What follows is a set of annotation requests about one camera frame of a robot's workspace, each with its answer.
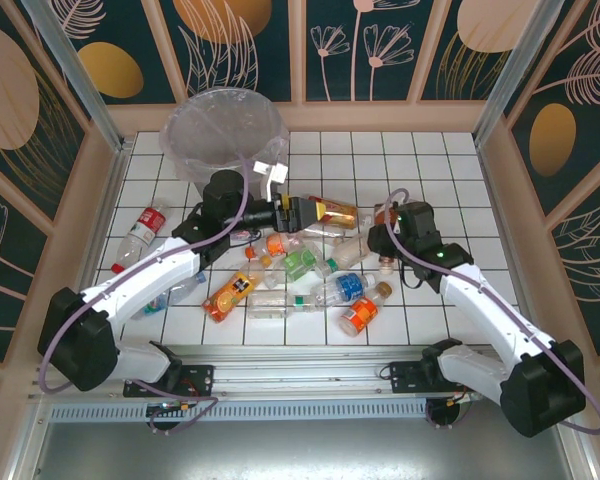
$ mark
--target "floor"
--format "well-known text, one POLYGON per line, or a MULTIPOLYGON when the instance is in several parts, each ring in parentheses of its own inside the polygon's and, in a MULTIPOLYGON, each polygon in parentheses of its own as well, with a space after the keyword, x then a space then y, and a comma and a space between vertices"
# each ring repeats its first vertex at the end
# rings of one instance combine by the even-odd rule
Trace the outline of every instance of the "floor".
MULTIPOLYGON (((376 203, 386 200, 390 190, 406 187, 413 198, 434 207, 444 240, 468 249, 487 280, 517 305, 470 134, 292 132, 289 150, 289 176, 283 191, 349 203, 355 199, 360 214, 365 216, 376 203)), ((160 150, 158 134, 141 132, 109 227, 94 279, 97 283, 113 276, 109 268, 122 238, 144 207, 156 198, 165 199, 173 207, 158 235, 163 238, 200 201, 192 184, 176 178, 173 164, 160 150)), ((153 246, 159 244, 158 238, 153 246)), ((328 245, 322 245, 322 249, 329 254, 328 245)), ((344 307, 254 320, 246 318, 243 302, 224 322, 216 324, 206 318, 200 305, 245 261, 243 249, 230 250, 206 272, 206 284, 178 306, 142 320, 130 320, 122 338, 155 340, 165 345, 427 345, 451 336, 467 344, 488 343, 455 306, 445 304, 426 285, 418 290, 402 286, 397 272, 378 276, 391 285, 394 293, 367 330, 355 338, 345 335, 336 324, 344 307)), ((366 273, 378 268, 377 255, 372 255, 354 270, 366 273)), ((415 284, 413 274, 408 272, 408 276, 410 284, 415 284)), ((294 294, 305 294, 318 282, 311 272, 286 288, 294 294)))

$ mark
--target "juice bottle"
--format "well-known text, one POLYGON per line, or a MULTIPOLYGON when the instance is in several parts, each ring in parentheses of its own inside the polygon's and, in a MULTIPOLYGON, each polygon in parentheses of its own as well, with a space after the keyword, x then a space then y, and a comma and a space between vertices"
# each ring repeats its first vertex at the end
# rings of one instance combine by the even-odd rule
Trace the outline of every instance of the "juice bottle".
POLYGON ((202 308, 216 323, 220 323, 264 280, 265 270, 269 265, 271 265, 271 258, 266 256, 245 263, 220 290, 204 301, 202 308))

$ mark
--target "dark teal wallpaper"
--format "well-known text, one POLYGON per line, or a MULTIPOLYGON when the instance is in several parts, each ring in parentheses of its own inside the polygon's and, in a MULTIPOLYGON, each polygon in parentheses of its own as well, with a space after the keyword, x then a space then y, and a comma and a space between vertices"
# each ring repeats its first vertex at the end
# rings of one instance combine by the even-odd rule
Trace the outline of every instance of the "dark teal wallpaper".
POLYGON ((0 8, 0 172, 53 219, 83 138, 0 8))
POLYGON ((287 0, 160 0, 188 94, 212 87, 291 101, 287 0))
POLYGON ((486 100, 534 6, 452 0, 422 100, 486 100))
POLYGON ((0 362, 31 287, 47 237, 0 196, 0 362))
POLYGON ((600 187, 553 230, 553 238, 600 355, 600 187))
POLYGON ((600 162, 600 0, 589 3, 512 132, 547 214, 600 162))
POLYGON ((306 100, 406 100, 430 13, 420 0, 308 0, 306 100))

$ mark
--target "plastic container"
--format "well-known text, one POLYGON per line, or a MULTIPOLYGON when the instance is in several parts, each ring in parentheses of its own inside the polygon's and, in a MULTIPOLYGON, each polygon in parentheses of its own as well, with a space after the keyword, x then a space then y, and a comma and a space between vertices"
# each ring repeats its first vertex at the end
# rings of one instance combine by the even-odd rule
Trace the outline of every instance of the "plastic container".
MULTIPOLYGON (((192 182, 200 195, 216 171, 242 169, 238 152, 250 166, 287 163, 288 145, 289 131, 273 103, 241 88, 211 88, 189 98, 160 132, 160 147, 177 177, 192 182)), ((250 178, 249 191, 258 199, 262 177, 250 172, 250 178)))
POLYGON ((293 295, 285 290, 253 292, 247 299, 247 317, 283 318, 294 312, 318 310, 312 295, 293 295))
POLYGON ((364 260, 371 253, 368 239, 369 230, 366 230, 338 245, 331 253, 331 258, 327 260, 327 264, 332 267, 332 271, 329 273, 337 270, 349 270, 364 260))
POLYGON ((250 259, 263 256, 277 257, 302 246, 303 242, 300 237, 287 235, 286 233, 273 233, 247 247, 245 254, 250 259))
POLYGON ((268 288, 275 288, 284 283, 285 279, 293 283, 303 277, 307 272, 315 270, 320 277, 331 272, 331 267, 322 260, 322 252, 312 242, 306 242, 301 248, 281 258, 274 267, 274 271, 267 275, 264 283, 268 288))
POLYGON ((216 323, 222 322, 264 280, 265 270, 270 265, 269 257, 245 263, 220 290, 204 301, 202 308, 216 323))
POLYGON ((347 335, 355 337, 378 315, 391 293, 391 287, 385 282, 380 282, 366 296, 351 305, 339 318, 338 325, 347 335))
POLYGON ((347 273, 324 285, 316 285, 311 289, 311 294, 317 305, 333 307, 361 298, 368 288, 375 285, 376 277, 372 274, 347 273))
POLYGON ((111 266, 113 273, 124 271, 142 258, 167 221, 168 211, 169 207, 161 199, 154 200, 151 206, 144 209, 118 247, 116 262, 111 266))
POLYGON ((177 305, 187 298, 201 283, 206 283, 204 272, 198 272, 191 278, 174 285, 169 290, 162 292, 156 298, 147 303, 144 308, 132 318, 142 318, 161 312, 168 306, 177 305))

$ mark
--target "white tile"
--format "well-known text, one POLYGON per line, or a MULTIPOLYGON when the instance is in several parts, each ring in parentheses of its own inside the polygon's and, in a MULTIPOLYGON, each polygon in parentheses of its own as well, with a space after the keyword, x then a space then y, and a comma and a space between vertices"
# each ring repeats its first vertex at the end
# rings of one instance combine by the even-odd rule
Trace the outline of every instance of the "white tile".
POLYGON ((414 132, 413 141, 416 146, 416 153, 425 155, 444 155, 447 150, 444 148, 444 140, 439 132, 414 132))
POLYGON ((158 176, 158 179, 178 180, 178 177, 176 176, 176 166, 167 157, 164 157, 162 160, 162 166, 160 167, 160 175, 158 176))
POLYGON ((462 218, 468 237, 498 236, 498 226, 490 208, 463 208, 462 218))
POLYGON ((457 307, 445 307, 449 335, 468 345, 487 345, 489 341, 480 329, 457 307))
POLYGON ((389 181, 389 189, 391 192, 394 192, 398 188, 406 188, 409 192, 410 200, 424 200, 424 196, 422 195, 422 184, 420 180, 390 180, 389 181))
POLYGON ((292 197, 303 197, 305 195, 322 197, 321 190, 320 181, 317 180, 289 180, 289 195, 292 197))
POLYGON ((476 153, 476 147, 473 144, 473 137, 470 133, 449 133, 444 134, 444 143, 447 146, 447 153, 460 155, 473 155, 476 153))
POLYGON ((489 194, 484 182, 457 181, 456 190, 461 207, 490 207, 489 194))
POLYGON ((107 270, 111 268, 111 265, 116 261, 116 254, 118 253, 118 247, 120 247, 120 243, 122 242, 122 238, 110 238, 107 240, 107 245, 104 249, 104 255, 102 257, 102 270, 107 270))
POLYGON ((451 169, 446 155, 418 155, 418 166, 423 180, 451 180, 451 169))
POLYGON ((247 318, 245 345, 283 345, 284 318, 247 318))
POLYGON ((436 208, 433 212, 440 235, 464 237, 464 225, 459 208, 436 208))
POLYGON ((124 182, 122 194, 118 201, 119 207, 147 207, 151 204, 156 182, 146 180, 133 180, 124 182))
POLYGON ((387 171, 384 166, 384 155, 354 155, 353 164, 355 166, 357 180, 386 180, 387 178, 387 171))
POLYGON ((122 340, 147 343, 159 342, 162 337, 165 311, 143 316, 139 319, 131 318, 124 325, 122 340))
POLYGON ((369 326, 369 345, 408 345, 404 307, 383 307, 369 326))
POLYGON ((124 237, 136 223, 144 208, 116 208, 113 225, 109 235, 111 237, 124 237))
POLYGON ((482 180, 482 169, 478 157, 449 155, 451 172, 455 180, 482 180))
POLYGON ((170 208, 167 212, 167 221, 158 232, 159 238, 167 238, 171 236, 174 228, 182 223, 184 216, 184 208, 170 208))
POLYGON ((518 303, 516 292, 513 288, 511 275, 507 270, 489 270, 482 272, 484 278, 491 286, 504 297, 504 299, 512 305, 518 303))
POLYGON ((338 319, 347 311, 346 307, 334 307, 327 310, 327 345, 367 345, 367 332, 362 330, 355 337, 347 335, 338 319))
POLYGON ((169 307, 162 332, 164 345, 199 345, 204 310, 200 307, 169 307))
POLYGON ((287 318, 287 345, 324 345, 324 312, 294 313, 287 318))
POLYGON ((322 154, 352 153, 351 132, 322 132, 322 154))
POLYGON ((156 187, 154 201, 163 200, 171 207, 184 207, 187 203, 187 182, 161 180, 156 187))
POLYGON ((356 198, 358 206, 373 207, 376 203, 387 201, 389 185, 386 180, 356 181, 356 198))
POLYGON ((443 307, 407 307, 411 345, 431 345, 449 337, 443 307))
POLYGON ((155 180, 158 178, 162 155, 134 155, 129 162, 127 180, 155 180))
POLYGON ((389 154, 413 154, 413 137, 408 132, 383 132, 384 153, 389 154))
POLYGON ((499 238, 469 238, 469 246, 476 265, 481 269, 507 269, 507 260, 499 238))
POLYGON ((331 180, 323 182, 322 186, 324 188, 324 198, 355 205, 356 190, 353 180, 331 180))
POLYGON ((242 345, 245 307, 235 307, 220 323, 207 315, 202 343, 204 345, 242 345))
POLYGON ((380 132, 353 132, 351 137, 353 139, 354 154, 384 153, 380 132))
POLYGON ((322 178, 352 179, 353 178, 353 156, 352 155, 322 155, 322 178))
POLYGON ((290 152, 320 154, 319 132, 291 132, 290 152))
POLYGON ((432 207, 457 207, 458 197, 451 181, 423 180, 424 199, 432 207))
POLYGON ((415 155, 387 155, 389 180, 419 180, 420 171, 415 155))
POLYGON ((162 155, 158 138, 159 132, 138 132, 133 146, 134 155, 162 155))
POLYGON ((290 180, 319 179, 321 175, 320 155, 290 155, 288 176, 290 180))
MULTIPOLYGON (((404 279, 408 285, 415 287, 419 280, 413 274, 411 269, 407 269, 404 272, 404 279)), ((433 291, 428 283, 424 282, 420 288, 412 289, 402 286, 404 292, 404 304, 408 306, 424 305, 424 306, 435 306, 442 305, 442 297, 440 294, 433 291)))

